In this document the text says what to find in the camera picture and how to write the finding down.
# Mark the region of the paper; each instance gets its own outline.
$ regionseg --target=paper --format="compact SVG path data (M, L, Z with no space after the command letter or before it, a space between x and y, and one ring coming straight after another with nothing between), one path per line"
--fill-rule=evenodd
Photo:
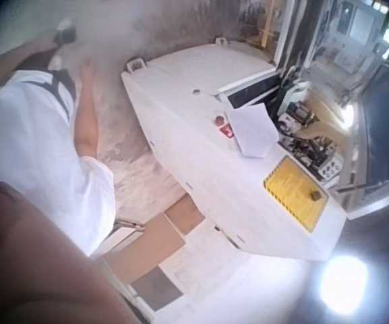
M279 135L264 103L226 112L236 141L245 157L265 157Z

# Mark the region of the yellow warning sticker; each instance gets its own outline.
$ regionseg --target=yellow warning sticker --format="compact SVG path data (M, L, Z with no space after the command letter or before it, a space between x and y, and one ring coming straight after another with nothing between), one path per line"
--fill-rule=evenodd
M285 157L264 187L307 231L314 231L329 197L296 162Z

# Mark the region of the floor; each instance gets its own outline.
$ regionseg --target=floor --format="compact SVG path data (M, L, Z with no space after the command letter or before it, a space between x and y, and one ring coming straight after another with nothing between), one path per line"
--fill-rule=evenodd
M148 148L121 82L125 63L211 42L216 35L237 39L257 2L12 0L0 10L0 53L64 17L76 23L78 42L61 56L74 78L83 59L96 66L98 158L115 175L117 216L146 221L184 191ZM308 263L240 252L213 227L204 221L160 265L184 296L159 310L156 323L285 323Z

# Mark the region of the light fixture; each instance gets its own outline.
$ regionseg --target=light fixture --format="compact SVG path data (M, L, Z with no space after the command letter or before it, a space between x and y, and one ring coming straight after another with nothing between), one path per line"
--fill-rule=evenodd
M347 128L350 128L353 125L355 119L355 109L353 105L347 105L342 110L342 115L344 117L344 125Z
M324 272L320 294L333 311L349 315L362 301L367 283L367 269L355 257L338 256L332 259Z

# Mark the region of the leg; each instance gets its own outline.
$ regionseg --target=leg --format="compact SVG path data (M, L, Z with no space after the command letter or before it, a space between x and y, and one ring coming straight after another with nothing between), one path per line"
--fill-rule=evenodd
M59 48L50 51L35 53L26 58L14 70L47 70L47 66Z

